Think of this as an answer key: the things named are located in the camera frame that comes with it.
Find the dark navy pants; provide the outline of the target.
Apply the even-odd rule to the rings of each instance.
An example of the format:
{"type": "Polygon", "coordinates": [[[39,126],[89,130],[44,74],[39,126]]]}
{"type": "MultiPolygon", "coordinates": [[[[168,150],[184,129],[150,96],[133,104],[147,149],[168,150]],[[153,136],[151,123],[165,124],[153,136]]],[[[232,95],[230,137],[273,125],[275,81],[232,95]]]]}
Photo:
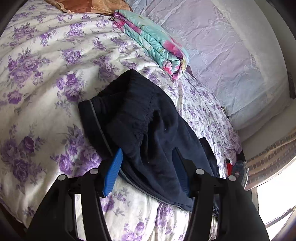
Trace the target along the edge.
{"type": "Polygon", "coordinates": [[[135,70],[80,102],[78,109],[85,135],[99,156],[108,159],[121,149],[122,177],[158,201],[193,210],[194,201],[182,189],[173,164],[175,148],[196,168],[219,175],[208,141],[196,136],[161,88],[135,70]]]}

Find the grey folded garment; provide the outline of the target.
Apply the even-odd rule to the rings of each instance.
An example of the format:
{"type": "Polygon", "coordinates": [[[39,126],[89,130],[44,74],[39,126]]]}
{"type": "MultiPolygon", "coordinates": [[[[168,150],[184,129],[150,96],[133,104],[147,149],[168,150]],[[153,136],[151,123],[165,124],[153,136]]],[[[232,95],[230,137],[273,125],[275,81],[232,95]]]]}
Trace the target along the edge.
{"type": "Polygon", "coordinates": [[[248,182],[249,168],[248,168],[246,162],[242,162],[242,166],[243,166],[243,169],[242,169],[242,172],[241,172],[241,177],[242,177],[241,185],[245,189],[246,185],[247,185],[247,182],[248,182]]]}

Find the blue jeans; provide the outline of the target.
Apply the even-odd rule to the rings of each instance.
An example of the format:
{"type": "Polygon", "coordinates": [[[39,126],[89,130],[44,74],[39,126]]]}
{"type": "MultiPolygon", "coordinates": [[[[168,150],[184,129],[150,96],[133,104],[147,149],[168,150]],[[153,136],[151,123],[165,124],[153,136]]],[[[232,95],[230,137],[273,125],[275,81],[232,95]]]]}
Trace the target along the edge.
{"type": "Polygon", "coordinates": [[[237,161],[232,168],[231,175],[235,176],[237,181],[239,181],[242,184],[246,173],[247,173],[247,170],[246,170],[245,162],[237,161]]]}

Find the red garment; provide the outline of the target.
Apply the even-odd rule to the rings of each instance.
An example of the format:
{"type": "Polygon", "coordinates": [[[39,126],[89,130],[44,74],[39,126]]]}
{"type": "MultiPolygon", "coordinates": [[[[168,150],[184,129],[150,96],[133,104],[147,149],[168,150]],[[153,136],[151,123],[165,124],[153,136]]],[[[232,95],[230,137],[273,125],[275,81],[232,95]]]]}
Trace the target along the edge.
{"type": "Polygon", "coordinates": [[[226,163],[226,166],[227,166],[227,176],[230,176],[232,173],[233,166],[231,163],[226,163]]]}

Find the checkered beige curtain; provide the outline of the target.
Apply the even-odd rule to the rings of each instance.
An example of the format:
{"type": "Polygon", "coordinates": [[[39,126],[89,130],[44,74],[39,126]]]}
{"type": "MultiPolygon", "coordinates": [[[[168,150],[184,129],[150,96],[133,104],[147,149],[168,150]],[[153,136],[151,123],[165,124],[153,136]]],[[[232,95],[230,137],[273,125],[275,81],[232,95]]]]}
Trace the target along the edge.
{"type": "Polygon", "coordinates": [[[250,190],[267,181],[295,158],[295,130],[247,160],[250,190]]]}

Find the purple floral white bedspread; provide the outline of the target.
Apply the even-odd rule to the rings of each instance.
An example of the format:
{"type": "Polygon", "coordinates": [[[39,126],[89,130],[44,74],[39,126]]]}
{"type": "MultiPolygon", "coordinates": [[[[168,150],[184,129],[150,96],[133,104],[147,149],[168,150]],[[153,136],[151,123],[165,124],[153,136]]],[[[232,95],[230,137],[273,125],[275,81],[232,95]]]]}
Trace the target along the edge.
{"type": "Polygon", "coordinates": [[[1,36],[1,204],[29,226],[60,174],[80,175],[101,159],[84,136],[78,103],[128,69],[162,88],[226,177],[240,140],[221,104],[185,74],[172,81],[109,16],[65,14],[27,1],[1,36]]]}

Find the folded teal pink floral blanket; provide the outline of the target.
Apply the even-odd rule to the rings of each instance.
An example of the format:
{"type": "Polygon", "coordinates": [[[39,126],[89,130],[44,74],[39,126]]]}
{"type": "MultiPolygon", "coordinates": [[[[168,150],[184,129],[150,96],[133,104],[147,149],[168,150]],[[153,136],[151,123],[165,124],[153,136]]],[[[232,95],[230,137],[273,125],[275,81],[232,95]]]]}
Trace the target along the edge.
{"type": "Polygon", "coordinates": [[[189,55],[184,47],[152,20],[132,11],[118,9],[114,22],[134,39],[173,80],[187,69],[189,55]]]}

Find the orange brown pillow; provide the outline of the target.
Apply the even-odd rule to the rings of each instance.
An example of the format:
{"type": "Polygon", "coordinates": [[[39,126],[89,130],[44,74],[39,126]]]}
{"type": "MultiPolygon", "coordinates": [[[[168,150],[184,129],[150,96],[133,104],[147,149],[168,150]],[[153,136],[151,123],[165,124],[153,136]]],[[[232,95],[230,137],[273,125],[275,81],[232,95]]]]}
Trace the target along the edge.
{"type": "Polygon", "coordinates": [[[46,0],[46,2],[68,14],[113,15],[115,10],[132,10],[123,0],[46,0]]]}

